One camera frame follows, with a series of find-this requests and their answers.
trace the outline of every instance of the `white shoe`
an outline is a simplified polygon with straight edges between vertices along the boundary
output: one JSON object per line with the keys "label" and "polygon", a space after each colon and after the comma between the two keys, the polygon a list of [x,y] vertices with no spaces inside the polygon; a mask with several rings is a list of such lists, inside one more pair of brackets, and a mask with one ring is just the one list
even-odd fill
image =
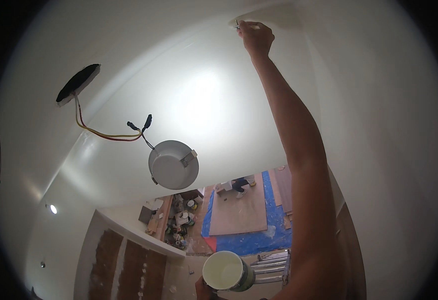
{"label": "white shoe", "polygon": [[237,194],[236,199],[242,198],[246,193],[247,193],[246,189],[244,191],[240,191],[239,194]]}

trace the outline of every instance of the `blue tarp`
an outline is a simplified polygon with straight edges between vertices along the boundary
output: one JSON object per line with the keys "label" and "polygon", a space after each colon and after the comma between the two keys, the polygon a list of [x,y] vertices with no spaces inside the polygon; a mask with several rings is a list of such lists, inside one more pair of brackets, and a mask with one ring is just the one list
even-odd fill
{"label": "blue tarp", "polygon": [[[276,206],[272,192],[269,172],[262,172],[264,182],[265,210],[267,214],[267,231],[228,234],[215,236],[216,251],[229,250],[237,255],[252,255],[276,249],[289,248],[292,243],[292,229],[284,228],[284,211],[282,205]],[[209,199],[208,212],[202,223],[201,235],[209,237],[211,226],[212,202],[214,191]]]}

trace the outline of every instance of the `yellow wire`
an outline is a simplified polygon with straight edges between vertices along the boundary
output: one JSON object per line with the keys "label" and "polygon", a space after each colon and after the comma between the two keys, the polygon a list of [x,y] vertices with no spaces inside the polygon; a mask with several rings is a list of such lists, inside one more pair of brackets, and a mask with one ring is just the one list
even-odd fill
{"label": "yellow wire", "polygon": [[78,124],[79,127],[86,129],[86,130],[89,130],[94,134],[101,135],[101,136],[107,136],[107,137],[137,137],[137,136],[140,136],[142,134],[141,130],[139,130],[139,129],[137,129],[139,131],[138,134],[115,134],[115,135],[114,134],[105,134],[105,133],[101,133],[99,131],[96,131],[94,129],[91,129],[89,127],[82,126],[81,124],[79,124],[79,121],[78,121],[79,100],[78,100],[78,97],[76,96],[76,94],[74,94],[74,99],[76,101],[76,123]]}

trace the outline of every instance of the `pants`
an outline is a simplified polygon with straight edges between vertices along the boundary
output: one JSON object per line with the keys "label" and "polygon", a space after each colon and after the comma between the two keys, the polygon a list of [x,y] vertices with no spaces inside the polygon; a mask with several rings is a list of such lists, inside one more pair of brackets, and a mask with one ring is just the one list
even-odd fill
{"label": "pants", "polygon": [[244,178],[240,178],[240,179],[238,179],[236,182],[234,182],[233,184],[232,184],[232,188],[233,189],[235,189],[236,191],[238,191],[238,192],[243,192],[244,191],[244,189],[242,188],[242,186],[244,186],[244,185],[246,185],[246,184],[249,184],[248,182],[247,182],[247,180],[245,180]]}

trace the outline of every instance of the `ladder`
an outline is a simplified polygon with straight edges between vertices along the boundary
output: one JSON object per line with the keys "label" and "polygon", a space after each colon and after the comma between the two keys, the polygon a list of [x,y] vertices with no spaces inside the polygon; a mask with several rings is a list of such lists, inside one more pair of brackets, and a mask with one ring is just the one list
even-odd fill
{"label": "ladder", "polygon": [[264,256],[258,255],[251,267],[256,275],[254,284],[282,281],[283,288],[289,283],[290,278],[290,250],[286,249],[284,252]]}

